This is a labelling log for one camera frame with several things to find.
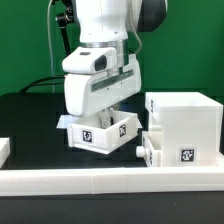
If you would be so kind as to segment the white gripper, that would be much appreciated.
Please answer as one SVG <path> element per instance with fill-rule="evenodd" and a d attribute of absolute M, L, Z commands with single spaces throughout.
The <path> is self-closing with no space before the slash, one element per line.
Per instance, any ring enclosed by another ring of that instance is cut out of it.
<path fill-rule="evenodd" d="M 102 111 L 141 89 L 141 74 L 135 54 L 129 55 L 129 64 L 119 75 L 109 76 L 106 71 L 94 75 L 68 74 L 64 81 L 67 111 L 75 117 L 89 117 L 95 113 L 101 126 L 111 126 L 108 111 Z"/>

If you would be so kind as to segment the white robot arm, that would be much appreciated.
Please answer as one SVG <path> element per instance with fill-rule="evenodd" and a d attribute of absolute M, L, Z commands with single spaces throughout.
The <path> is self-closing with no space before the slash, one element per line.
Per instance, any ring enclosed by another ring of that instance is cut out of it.
<path fill-rule="evenodd" d="M 141 88 L 136 54 L 128 34 L 152 32 L 166 18 L 167 0 L 73 0 L 80 46 L 63 62 L 69 114 L 98 114 L 101 125 L 112 125 L 109 108 Z"/>

